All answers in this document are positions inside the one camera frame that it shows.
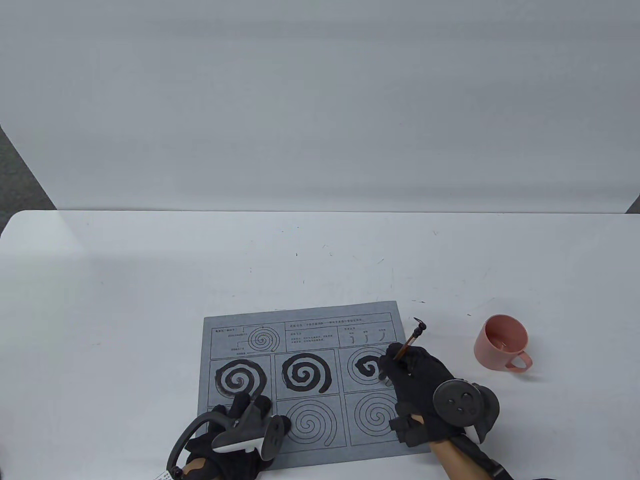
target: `gray carpet floor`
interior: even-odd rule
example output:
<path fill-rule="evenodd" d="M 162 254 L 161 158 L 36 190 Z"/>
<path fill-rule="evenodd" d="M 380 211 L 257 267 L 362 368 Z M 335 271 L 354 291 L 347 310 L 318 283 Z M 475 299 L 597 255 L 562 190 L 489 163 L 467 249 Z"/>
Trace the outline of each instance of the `gray carpet floor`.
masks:
<path fill-rule="evenodd" d="M 55 206 L 0 127 L 0 234 L 16 212 L 53 209 Z M 640 213 L 640 196 L 627 213 Z"/>

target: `black glove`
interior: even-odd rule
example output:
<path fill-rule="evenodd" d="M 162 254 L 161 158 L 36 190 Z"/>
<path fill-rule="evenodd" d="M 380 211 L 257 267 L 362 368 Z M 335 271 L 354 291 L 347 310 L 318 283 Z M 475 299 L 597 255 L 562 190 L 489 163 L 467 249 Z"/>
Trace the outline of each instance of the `black glove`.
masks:
<path fill-rule="evenodd" d="M 218 405 L 213 410 L 231 419 L 239 419 L 250 403 L 250 396 L 243 392 L 236 395 L 228 413 L 223 405 Z M 271 410 L 271 400 L 265 396 L 259 396 L 253 403 L 260 409 L 262 418 L 266 417 Z M 282 420 L 286 435 L 291 430 L 291 421 L 287 417 L 282 417 Z M 204 459 L 204 461 L 194 462 L 192 465 L 197 468 L 183 475 L 183 480 L 212 480 L 220 475 L 224 480 L 254 480 L 258 473 L 271 466 L 273 460 L 262 460 L 256 450 L 250 453 L 244 450 L 230 453 L 214 452 L 211 449 L 211 442 L 223 431 L 220 425 L 210 422 L 204 435 L 187 442 L 185 448 L 191 452 L 187 464 L 196 459 Z"/>
<path fill-rule="evenodd" d="M 396 390 L 399 418 L 392 420 L 390 426 L 397 431 L 398 439 L 414 446 L 464 433 L 463 429 L 442 420 L 433 406 L 433 392 L 442 382 L 453 379 L 451 372 L 422 347 L 409 347 L 395 362 L 393 357 L 401 348 L 400 343 L 392 343 L 387 354 L 378 361 L 380 370 L 389 377 Z M 410 417 L 411 414 L 422 416 L 424 429 Z"/>

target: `strap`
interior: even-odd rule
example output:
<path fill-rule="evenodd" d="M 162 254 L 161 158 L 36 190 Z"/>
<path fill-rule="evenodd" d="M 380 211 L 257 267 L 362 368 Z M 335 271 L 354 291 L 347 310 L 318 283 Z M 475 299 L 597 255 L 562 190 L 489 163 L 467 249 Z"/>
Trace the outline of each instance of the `strap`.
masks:
<path fill-rule="evenodd" d="M 397 417 L 389 420 L 391 430 L 396 432 L 398 440 L 407 447 L 415 447 L 429 441 L 427 429 L 411 417 Z"/>
<path fill-rule="evenodd" d="M 230 419 L 220 412 L 205 412 L 199 415 L 193 422 L 191 422 L 189 426 L 184 430 L 184 432 L 182 432 L 180 438 L 178 438 L 177 442 L 173 446 L 173 449 L 171 450 L 171 453 L 169 454 L 168 460 L 166 461 L 166 469 L 174 479 L 182 476 L 182 470 L 179 467 L 176 467 L 176 463 L 178 463 L 178 457 L 180 456 L 180 453 L 187 444 L 187 441 L 193 436 L 194 433 L 196 433 L 196 430 L 207 422 L 217 423 L 223 428 L 229 429 L 233 426 L 235 420 Z"/>
<path fill-rule="evenodd" d="M 450 440 L 458 450 L 476 462 L 483 470 L 486 470 L 494 480 L 513 480 L 513 477 L 509 475 L 509 472 L 507 472 L 500 463 L 489 458 L 486 453 L 480 450 L 480 447 L 469 440 L 466 435 L 454 436 L 450 438 Z"/>

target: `spiral drawing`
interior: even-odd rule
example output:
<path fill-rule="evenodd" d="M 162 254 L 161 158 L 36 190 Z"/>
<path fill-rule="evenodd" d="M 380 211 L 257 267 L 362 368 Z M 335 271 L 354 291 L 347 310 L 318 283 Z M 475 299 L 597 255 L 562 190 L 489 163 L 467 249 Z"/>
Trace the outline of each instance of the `spiral drawing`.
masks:
<path fill-rule="evenodd" d="M 298 444 L 322 442 L 328 447 L 333 442 L 338 422 L 331 408 L 318 400 L 301 400 L 289 408 L 291 420 L 289 438 Z"/>
<path fill-rule="evenodd" d="M 256 351 L 276 351 L 279 345 L 278 332 L 267 326 L 256 328 L 249 334 L 249 346 Z"/>
<path fill-rule="evenodd" d="M 324 358 L 314 353 L 298 353 L 282 364 L 282 379 L 289 390 L 308 392 L 323 380 L 319 393 L 331 386 L 331 369 Z"/>
<path fill-rule="evenodd" d="M 347 362 L 349 376 L 361 385 L 378 383 L 378 359 L 385 353 L 374 347 L 364 347 L 351 354 Z"/>
<path fill-rule="evenodd" d="M 360 399 L 355 408 L 356 425 L 363 433 L 383 436 L 391 431 L 389 420 L 396 417 L 396 400 L 381 392 Z"/>
<path fill-rule="evenodd" d="M 216 388 L 228 398 L 247 392 L 252 398 L 262 393 L 267 385 L 267 376 L 262 367 L 251 360 L 232 360 L 216 370 Z"/>

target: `white table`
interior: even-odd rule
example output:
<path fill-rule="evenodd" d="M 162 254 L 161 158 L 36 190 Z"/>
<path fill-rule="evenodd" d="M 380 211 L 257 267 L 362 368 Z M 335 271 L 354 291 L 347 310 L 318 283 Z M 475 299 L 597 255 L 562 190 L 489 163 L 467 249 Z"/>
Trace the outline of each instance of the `white table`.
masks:
<path fill-rule="evenodd" d="M 397 300 L 497 393 L 484 449 L 517 479 L 637 477 L 639 244 L 631 215 L 20 213 L 0 237 L 0 465 L 152 479 L 196 414 L 204 316 Z M 528 327 L 530 374 L 475 361 L 498 312 Z M 399 473 L 445 478 L 431 455 L 263 478 Z"/>

